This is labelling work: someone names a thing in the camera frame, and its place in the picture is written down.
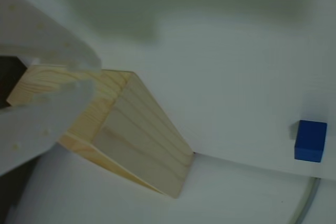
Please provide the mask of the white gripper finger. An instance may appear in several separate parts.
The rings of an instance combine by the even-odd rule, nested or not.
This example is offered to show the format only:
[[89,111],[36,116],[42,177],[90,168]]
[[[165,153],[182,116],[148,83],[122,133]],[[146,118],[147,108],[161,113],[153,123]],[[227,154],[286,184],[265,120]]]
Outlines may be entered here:
[[1,174],[45,153],[71,127],[94,95],[91,80],[36,94],[27,105],[1,110]]
[[72,71],[101,69],[91,47],[26,0],[1,0],[1,53]]

